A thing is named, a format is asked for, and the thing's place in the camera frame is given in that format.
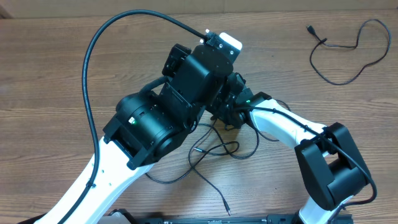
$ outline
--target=white arm tube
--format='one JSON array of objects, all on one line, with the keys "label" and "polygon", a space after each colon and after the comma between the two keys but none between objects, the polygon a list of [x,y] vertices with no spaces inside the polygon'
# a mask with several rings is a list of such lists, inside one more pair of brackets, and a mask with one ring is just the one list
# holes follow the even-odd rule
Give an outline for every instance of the white arm tube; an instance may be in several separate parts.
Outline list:
[{"label": "white arm tube", "polygon": [[[269,109],[277,109],[281,112],[284,112],[291,117],[295,118],[297,121],[300,121],[304,125],[307,125],[312,130],[322,133],[323,124],[313,123],[304,118],[293,114],[292,112],[286,110],[281,107],[281,105],[276,102],[276,100],[265,100],[262,103],[256,105],[256,107],[261,108],[269,108]],[[290,119],[285,116],[273,113],[269,111],[263,110],[253,110],[251,113],[251,119],[255,127],[260,131],[265,131],[275,138],[279,139],[282,143],[286,144],[288,147],[294,149],[295,146],[299,145],[300,142],[304,139],[314,138],[315,135],[305,131],[299,125],[295,124]],[[352,196],[348,197],[342,203],[346,203]],[[317,203],[310,197],[304,207],[302,207],[298,213],[300,219],[304,224],[325,224],[329,220],[330,217],[335,213],[336,209],[333,211],[327,211],[319,207]]]},{"label": "white arm tube", "polygon": [[[128,157],[112,141],[106,144],[99,141],[99,169],[92,187],[81,204],[65,223],[97,223],[122,192],[138,177],[152,168],[153,164],[131,170],[127,167]],[[69,188],[61,200],[38,224],[58,223],[86,187],[93,171],[94,156],[86,168]]]}]

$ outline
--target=wooden surface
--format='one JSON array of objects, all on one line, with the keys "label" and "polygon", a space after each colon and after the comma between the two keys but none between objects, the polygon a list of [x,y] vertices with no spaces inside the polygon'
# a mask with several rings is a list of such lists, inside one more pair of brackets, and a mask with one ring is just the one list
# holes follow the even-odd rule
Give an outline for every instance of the wooden surface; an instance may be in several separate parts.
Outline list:
[{"label": "wooden surface", "polygon": [[[81,65],[88,43],[108,17],[0,21],[0,222],[15,223],[49,211],[78,177],[93,153],[83,100]],[[226,31],[244,47],[234,69],[253,92],[286,101],[311,121],[345,124],[377,183],[369,205],[348,208],[356,223],[396,223],[398,218],[398,50],[367,68],[352,84],[332,86],[312,70],[308,57],[316,44],[311,24],[330,43],[354,44],[369,18],[384,21],[395,37],[398,13],[390,11],[267,12],[178,15],[196,28]],[[150,16],[124,18],[109,27],[93,51],[89,96],[99,136],[116,103],[161,76],[171,47],[194,47],[198,38]],[[336,82],[352,77],[386,48],[386,33],[370,24],[357,50],[319,49],[314,64]],[[206,113],[202,122],[209,123]],[[183,146],[163,158],[151,174],[163,180],[188,168],[187,152],[206,131],[198,128]],[[221,132],[254,147],[253,131]],[[201,147],[218,144],[214,135]],[[283,144],[261,140],[252,158],[209,157],[198,170],[224,193],[234,217],[294,213],[308,195],[295,154]],[[355,200],[370,196],[370,187]],[[161,212],[168,217],[225,217],[220,196],[196,174],[172,185],[141,177],[114,208],[136,217]]]},{"label": "wooden surface", "polygon": [[0,0],[12,18],[113,16],[130,9],[166,14],[396,9],[398,0]]}]

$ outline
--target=robotic arm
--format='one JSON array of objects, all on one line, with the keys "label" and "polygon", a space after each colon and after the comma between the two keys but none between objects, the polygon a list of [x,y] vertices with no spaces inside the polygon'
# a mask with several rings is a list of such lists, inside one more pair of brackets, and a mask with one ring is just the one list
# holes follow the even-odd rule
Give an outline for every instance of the robotic arm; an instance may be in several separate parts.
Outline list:
[{"label": "robotic arm", "polygon": [[[248,124],[267,132],[295,150],[310,194],[298,222],[326,223],[339,205],[368,184],[355,164],[291,118],[338,145],[370,176],[343,125],[313,123],[285,110],[265,93],[253,95],[245,79],[233,72],[242,44],[225,33],[207,32],[207,37],[193,51],[174,45],[164,76],[118,103],[99,141],[101,159],[94,186],[65,223],[97,223],[129,185],[183,143],[205,110],[235,128]],[[158,95],[152,89],[159,85],[163,88]],[[339,158],[327,164],[324,156],[335,153]],[[35,223],[58,223],[86,187],[93,166],[94,156],[59,203]]]}]

